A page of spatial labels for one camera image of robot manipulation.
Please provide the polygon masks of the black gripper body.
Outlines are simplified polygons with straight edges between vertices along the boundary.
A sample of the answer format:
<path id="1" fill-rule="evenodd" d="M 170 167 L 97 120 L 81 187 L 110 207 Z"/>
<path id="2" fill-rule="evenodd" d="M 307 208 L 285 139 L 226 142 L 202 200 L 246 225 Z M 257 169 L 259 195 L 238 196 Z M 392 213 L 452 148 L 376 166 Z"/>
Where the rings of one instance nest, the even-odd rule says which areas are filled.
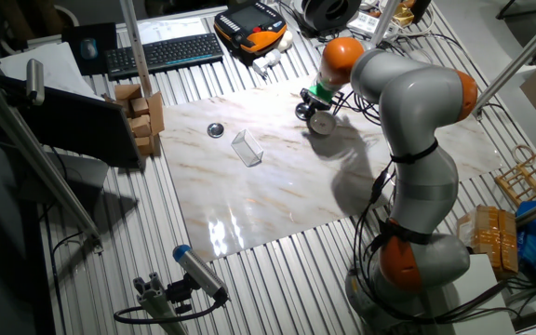
<path id="1" fill-rule="evenodd" d="M 303 103 L 309 108 L 314 110 L 329 110 L 331 107 L 331 102 L 326 101 L 315 93 L 312 93 L 309 89 L 303 88 L 300 92 Z"/>

